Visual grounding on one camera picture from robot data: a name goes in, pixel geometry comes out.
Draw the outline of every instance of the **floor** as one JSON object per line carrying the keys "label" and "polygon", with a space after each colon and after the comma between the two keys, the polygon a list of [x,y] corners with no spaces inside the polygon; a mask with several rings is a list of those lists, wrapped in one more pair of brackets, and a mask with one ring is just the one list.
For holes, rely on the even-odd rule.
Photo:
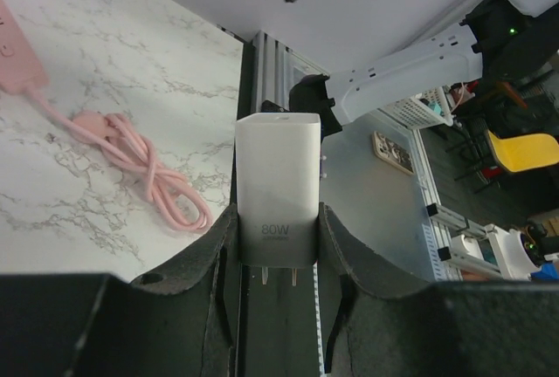
{"label": "floor", "polygon": [[422,137],[442,205],[476,223],[494,223],[501,227],[524,224],[527,217],[535,213],[537,207],[526,198],[525,182],[529,182],[529,178],[515,178],[512,186],[505,189],[493,186],[477,195],[473,189],[484,185],[477,175],[454,181],[466,171],[467,162],[460,158],[458,152],[448,154],[445,150],[463,139],[450,128],[445,127],[441,131],[447,140],[430,129],[422,131]]}

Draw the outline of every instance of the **marble tabletop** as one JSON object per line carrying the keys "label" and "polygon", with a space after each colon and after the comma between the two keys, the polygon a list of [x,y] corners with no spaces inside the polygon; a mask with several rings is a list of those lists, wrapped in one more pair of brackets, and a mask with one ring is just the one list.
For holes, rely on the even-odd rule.
{"label": "marble tabletop", "polygon": [[[242,45],[170,0],[4,0],[65,115],[124,113],[217,217],[231,182]],[[0,273],[110,271],[129,280],[192,243],[30,101],[0,93]]]}

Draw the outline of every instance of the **wire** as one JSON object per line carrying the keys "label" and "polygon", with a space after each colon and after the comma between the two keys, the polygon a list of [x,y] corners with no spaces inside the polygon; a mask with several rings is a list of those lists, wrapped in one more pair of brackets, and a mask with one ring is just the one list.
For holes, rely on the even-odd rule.
{"label": "wire", "polygon": [[452,109],[451,113],[456,111],[456,108],[458,108],[460,106],[460,104],[462,103],[462,100],[464,99],[464,92],[466,91],[466,87],[464,86],[464,82],[460,82],[460,84],[462,85],[462,87],[461,87],[462,92],[460,93],[460,98],[458,99],[458,102],[456,103],[456,106]]}
{"label": "wire", "polygon": [[[30,98],[60,124],[67,127],[73,137],[87,144],[98,144],[109,161],[121,169],[140,174],[146,183],[146,198],[153,202],[172,229],[204,233],[212,223],[210,208],[188,184],[186,176],[166,168],[158,159],[154,145],[139,135],[132,123],[120,113],[102,115],[93,111],[79,113],[74,120],[67,119],[54,109],[45,96],[35,88],[28,88]],[[194,222],[184,216],[176,199],[184,195],[198,210]]]}

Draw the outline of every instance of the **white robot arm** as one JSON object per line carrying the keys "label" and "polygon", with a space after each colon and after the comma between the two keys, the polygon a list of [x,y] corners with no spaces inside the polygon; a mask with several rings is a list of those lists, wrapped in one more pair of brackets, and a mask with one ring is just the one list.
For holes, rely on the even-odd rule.
{"label": "white robot arm", "polygon": [[328,130],[335,133],[378,107],[433,87],[482,76],[518,79],[539,68],[559,49],[559,0],[486,2],[465,21],[433,38],[366,67],[333,73],[322,80],[325,91],[323,86],[314,88],[315,95],[326,95],[324,99],[308,99],[309,82],[300,90],[296,86],[290,109],[325,115],[323,122],[331,124],[328,135]]}

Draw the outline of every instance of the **white basket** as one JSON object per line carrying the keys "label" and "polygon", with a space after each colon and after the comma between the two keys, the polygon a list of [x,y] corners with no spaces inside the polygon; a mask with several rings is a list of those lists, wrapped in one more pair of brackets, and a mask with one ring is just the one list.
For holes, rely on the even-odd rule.
{"label": "white basket", "polygon": [[[435,113],[420,99],[437,102],[442,109],[442,113],[440,115]],[[442,87],[399,100],[394,104],[385,106],[383,110],[412,130],[434,127],[440,124],[451,126],[454,122]]]}

